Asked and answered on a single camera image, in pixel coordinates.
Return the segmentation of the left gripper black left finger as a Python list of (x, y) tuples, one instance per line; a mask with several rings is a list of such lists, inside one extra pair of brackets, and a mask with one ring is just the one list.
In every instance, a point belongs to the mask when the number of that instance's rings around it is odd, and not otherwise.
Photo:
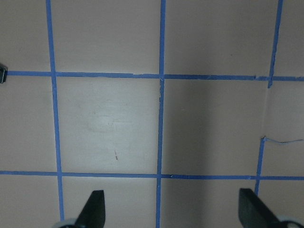
[(105, 196), (103, 190), (94, 190), (76, 219), (76, 228), (103, 228), (105, 225)]

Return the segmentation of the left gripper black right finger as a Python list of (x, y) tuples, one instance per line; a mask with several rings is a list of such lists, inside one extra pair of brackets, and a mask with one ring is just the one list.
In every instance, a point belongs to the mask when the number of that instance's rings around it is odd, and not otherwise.
[(244, 228), (283, 228), (274, 213), (251, 190), (240, 188), (238, 218)]

